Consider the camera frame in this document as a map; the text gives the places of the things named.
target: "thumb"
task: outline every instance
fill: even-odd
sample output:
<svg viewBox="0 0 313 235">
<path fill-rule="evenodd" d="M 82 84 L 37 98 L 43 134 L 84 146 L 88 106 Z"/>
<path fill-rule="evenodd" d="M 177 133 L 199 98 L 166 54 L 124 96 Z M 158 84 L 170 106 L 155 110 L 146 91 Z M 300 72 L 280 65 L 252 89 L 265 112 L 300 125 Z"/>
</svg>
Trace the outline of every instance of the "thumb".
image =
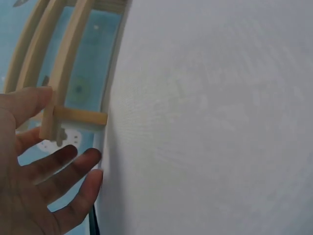
<svg viewBox="0 0 313 235">
<path fill-rule="evenodd" d="M 52 97 L 51 87 L 28 87 L 0 96 L 0 108 L 9 111 L 15 119 L 15 128 L 39 113 Z"/>
</svg>

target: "wooden dowel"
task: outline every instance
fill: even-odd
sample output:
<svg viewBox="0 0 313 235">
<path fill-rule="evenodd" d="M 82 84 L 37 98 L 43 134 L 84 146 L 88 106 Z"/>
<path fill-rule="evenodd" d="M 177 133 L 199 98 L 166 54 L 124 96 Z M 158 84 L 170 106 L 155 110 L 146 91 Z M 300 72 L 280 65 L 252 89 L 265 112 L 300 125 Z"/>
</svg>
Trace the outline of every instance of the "wooden dowel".
<svg viewBox="0 0 313 235">
<path fill-rule="evenodd" d="M 55 106 L 53 116 L 60 121 L 74 121 L 94 125 L 106 125 L 108 120 L 108 115 L 105 113 L 71 109 L 64 106 Z M 32 120 L 36 121 L 41 121 L 42 119 L 43 113 L 39 113 L 32 118 Z"/>
<path fill-rule="evenodd" d="M 3 88 L 3 92 L 5 94 L 9 92 L 14 92 L 16 90 L 27 49 L 48 3 L 49 0 L 38 0 L 33 11 L 28 17 L 28 20 L 20 35 L 19 41 L 15 46 L 15 50 L 13 52 L 8 72 L 5 78 Z"/>
</svg>

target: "curved wooden rib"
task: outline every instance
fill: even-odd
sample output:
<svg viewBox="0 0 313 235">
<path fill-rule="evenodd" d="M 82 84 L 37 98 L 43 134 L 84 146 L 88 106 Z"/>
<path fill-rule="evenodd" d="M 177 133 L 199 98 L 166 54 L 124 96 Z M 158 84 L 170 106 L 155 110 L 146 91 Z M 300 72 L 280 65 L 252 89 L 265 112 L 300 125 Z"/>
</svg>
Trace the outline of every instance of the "curved wooden rib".
<svg viewBox="0 0 313 235">
<path fill-rule="evenodd" d="M 62 39 L 49 81 L 49 86 L 53 88 L 53 96 L 51 102 L 44 110 L 42 126 L 39 134 L 40 138 L 44 140 L 57 140 L 57 134 L 61 125 L 53 116 L 54 106 L 64 104 L 76 52 L 93 4 L 94 0 L 77 1 L 74 12 L 67 26 L 67 30 Z"/>
<path fill-rule="evenodd" d="M 65 5 L 64 0 L 50 0 L 29 45 L 16 90 L 37 85 L 46 50 Z"/>
<path fill-rule="evenodd" d="M 4 83 L 4 93 L 14 92 L 19 79 L 23 61 L 33 38 L 37 25 L 49 3 L 49 0 L 38 0 L 32 13 L 30 14 L 24 29 L 20 35 L 19 41 L 13 52 L 9 69 Z"/>
</svg>

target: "white object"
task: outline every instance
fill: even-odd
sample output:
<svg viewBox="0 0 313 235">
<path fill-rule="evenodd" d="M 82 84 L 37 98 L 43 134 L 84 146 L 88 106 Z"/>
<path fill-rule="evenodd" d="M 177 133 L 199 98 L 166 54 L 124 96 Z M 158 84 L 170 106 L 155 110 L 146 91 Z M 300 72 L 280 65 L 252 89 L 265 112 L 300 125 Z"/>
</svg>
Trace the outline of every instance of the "white object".
<svg viewBox="0 0 313 235">
<path fill-rule="evenodd" d="M 313 233 L 312 8 L 132 1 L 104 99 L 102 234 Z"/>
<path fill-rule="evenodd" d="M 82 143 L 82 134 L 74 129 L 65 129 L 65 133 L 67 135 L 66 140 L 63 141 L 62 146 L 58 147 L 57 143 L 44 140 L 41 143 L 37 144 L 37 147 L 46 153 L 54 153 L 55 151 L 67 146 L 67 145 L 74 145 L 77 149 L 80 147 Z"/>
</svg>

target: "wooden slat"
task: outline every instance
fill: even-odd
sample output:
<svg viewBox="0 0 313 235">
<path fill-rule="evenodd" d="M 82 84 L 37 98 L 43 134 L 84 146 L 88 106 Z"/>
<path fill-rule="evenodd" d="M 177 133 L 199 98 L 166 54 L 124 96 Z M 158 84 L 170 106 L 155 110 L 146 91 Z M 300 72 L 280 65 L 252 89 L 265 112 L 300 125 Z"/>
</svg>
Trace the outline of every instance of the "wooden slat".
<svg viewBox="0 0 313 235">
<path fill-rule="evenodd" d="M 108 120 L 108 115 L 105 113 L 71 109 L 64 106 L 55 106 L 53 115 L 60 121 L 73 121 L 94 125 L 106 125 Z M 39 113 L 32 118 L 32 120 L 36 121 L 41 121 L 42 119 L 43 113 Z"/>
<path fill-rule="evenodd" d="M 24 26 L 11 58 L 4 83 L 4 93 L 13 92 L 16 90 L 16 85 L 19 79 L 25 55 L 27 53 L 27 49 L 48 3 L 49 0 L 38 0 L 32 13 L 28 17 L 28 20 Z"/>
<path fill-rule="evenodd" d="M 37 85 L 46 50 L 65 5 L 63 0 L 50 0 L 29 45 L 16 90 Z"/>
<path fill-rule="evenodd" d="M 67 0 L 68 6 L 74 6 L 76 0 Z M 122 14 L 125 10 L 126 0 L 95 0 L 93 5 L 94 10 L 108 11 L 117 14 Z"/>
<path fill-rule="evenodd" d="M 42 139 L 56 140 L 58 131 L 61 128 L 60 123 L 53 116 L 54 106 L 64 104 L 77 49 L 93 4 L 94 0 L 77 1 L 62 39 L 48 84 L 53 88 L 53 95 L 51 102 L 44 110 L 40 131 L 40 138 Z"/>
</svg>

